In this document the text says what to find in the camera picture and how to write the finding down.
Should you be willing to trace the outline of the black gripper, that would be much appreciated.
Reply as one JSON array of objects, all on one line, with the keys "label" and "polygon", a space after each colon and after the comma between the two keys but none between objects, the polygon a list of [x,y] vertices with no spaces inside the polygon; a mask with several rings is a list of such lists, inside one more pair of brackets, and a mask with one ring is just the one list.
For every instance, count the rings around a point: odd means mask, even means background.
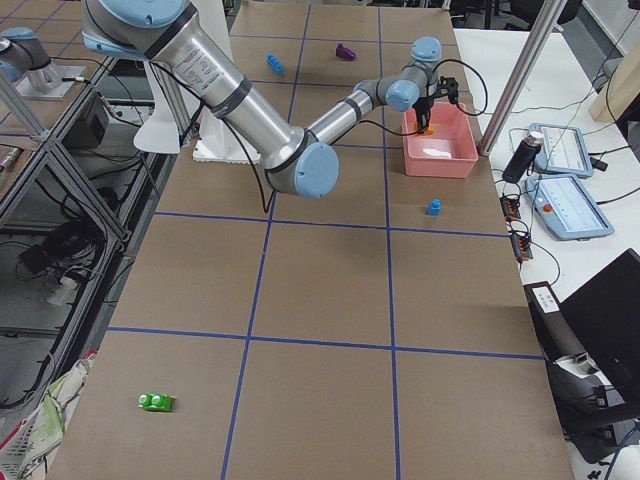
[{"label": "black gripper", "polygon": [[446,97],[452,105],[459,103],[458,87],[459,83],[454,77],[444,76],[427,86],[426,93],[413,105],[416,112],[416,133],[430,125],[430,110],[436,99]]}]

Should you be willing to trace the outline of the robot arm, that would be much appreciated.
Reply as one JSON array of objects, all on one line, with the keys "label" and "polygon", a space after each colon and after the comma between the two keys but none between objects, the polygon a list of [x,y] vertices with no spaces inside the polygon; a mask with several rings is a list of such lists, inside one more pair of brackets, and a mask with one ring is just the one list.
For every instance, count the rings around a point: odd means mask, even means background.
[{"label": "robot arm", "polygon": [[50,56],[36,34],[27,27],[12,27],[1,32],[1,74],[11,83],[28,71],[50,65]]},{"label": "robot arm", "polygon": [[290,125],[201,26],[190,1],[85,1],[87,48],[113,57],[165,64],[211,113],[227,122],[260,156],[271,187],[321,198],[336,185],[339,160],[332,143],[372,110],[412,109],[417,130],[427,130],[434,101],[458,101],[458,83],[438,75],[441,44],[416,40],[396,75],[364,80],[308,128]]}]

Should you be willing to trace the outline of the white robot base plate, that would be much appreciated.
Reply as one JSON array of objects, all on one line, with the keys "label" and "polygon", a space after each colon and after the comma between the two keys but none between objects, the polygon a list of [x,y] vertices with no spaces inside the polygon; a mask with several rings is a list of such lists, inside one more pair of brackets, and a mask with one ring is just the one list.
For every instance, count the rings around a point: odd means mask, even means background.
[{"label": "white robot base plate", "polygon": [[248,164],[250,159],[259,164],[260,155],[255,148],[242,136],[239,143],[232,132],[217,119],[208,109],[201,116],[198,141],[193,151],[196,162],[223,162]]}]

